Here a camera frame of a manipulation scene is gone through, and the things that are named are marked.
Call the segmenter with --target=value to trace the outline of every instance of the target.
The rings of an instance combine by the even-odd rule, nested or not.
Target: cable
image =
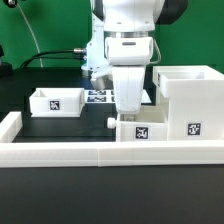
[[[33,57],[40,57],[42,55],[47,55],[47,54],[65,54],[65,53],[74,53],[74,50],[68,49],[68,50],[44,51],[44,52],[41,52],[41,53],[39,52],[38,54],[35,54]]]
[[[37,42],[37,38],[36,38],[36,36],[35,36],[35,33],[33,32],[33,29],[32,29],[32,27],[31,27],[31,25],[30,25],[30,23],[29,23],[29,21],[28,21],[26,15],[25,15],[25,13],[24,13],[22,7],[20,6],[19,3],[17,4],[17,6],[18,6],[18,9],[19,9],[19,11],[20,11],[20,13],[21,13],[21,15],[22,15],[22,17],[23,17],[23,19],[24,19],[26,25],[28,26],[28,28],[29,28],[29,30],[30,30],[30,33],[31,33],[31,35],[32,35],[32,37],[33,37],[34,43],[35,43],[36,48],[37,48],[37,52],[40,53],[40,48],[39,48],[39,44],[38,44],[38,42]],[[42,62],[42,59],[41,59],[41,58],[40,58],[40,66],[41,66],[41,68],[43,68],[43,62]]]
[[[46,57],[46,56],[40,56],[40,57],[32,57],[26,61],[24,61],[22,63],[22,65],[20,66],[20,68],[27,68],[27,66],[33,61],[33,60],[36,60],[36,59],[75,59],[75,60],[84,60],[83,57]]]
[[[156,43],[156,40],[153,39],[153,42],[154,42],[154,46],[155,46],[155,49],[156,49],[156,52],[157,52],[157,55],[158,55],[158,59],[157,59],[157,61],[152,61],[152,62],[150,62],[150,65],[156,65],[156,64],[159,64],[159,63],[161,62],[161,59],[162,59],[162,57],[161,57],[161,53],[160,53],[160,50],[159,50],[159,47],[158,47],[158,45],[157,45],[157,43]]]

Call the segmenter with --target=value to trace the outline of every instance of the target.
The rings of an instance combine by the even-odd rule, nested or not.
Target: white bin
[[[32,117],[79,117],[84,105],[83,88],[37,88],[30,96]]]

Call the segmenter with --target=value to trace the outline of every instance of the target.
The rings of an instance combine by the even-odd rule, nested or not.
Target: white platform
[[[18,112],[0,127],[8,142],[0,143],[0,167],[224,164],[224,141],[10,143],[22,127]]]

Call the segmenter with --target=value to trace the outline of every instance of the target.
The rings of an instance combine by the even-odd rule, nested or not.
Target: black table
[[[16,143],[114,140],[105,124],[116,116],[111,104],[87,105],[80,119],[31,119],[36,87],[92,88],[76,69],[19,69],[1,78],[0,119],[23,115]],[[222,165],[0,169],[1,224],[223,224],[223,210]]]

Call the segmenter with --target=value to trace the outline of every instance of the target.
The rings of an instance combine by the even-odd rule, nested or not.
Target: black cable
[[[63,53],[74,53],[74,50],[73,49],[68,49],[68,50],[44,51],[44,52],[35,54],[33,57],[40,57],[42,55],[47,55],[47,54],[63,54]]]
[[[22,63],[22,65],[20,66],[20,68],[27,68],[27,66],[33,61],[33,60],[36,60],[36,59],[75,59],[75,60],[84,60],[83,57],[32,57],[26,61],[24,61]]]
[[[56,57],[42,57],[43,55],[49,55],[49,54],[65,54],[65,53],[74,53],[74,50],[73,49],[68,49],[68,50],[54,50],[54,51],[45,51],[45,52],[41,52],[41,53],[38,53],[38,54],[35,54],[32,58],[24,61],[20,68],[26,68],[33,60],[35,59],[40,59],[40,58],[43,58],[43,59],[76,59],[76,60],[84,60],[83,57],[73,57],[73,58],[56,58]]]

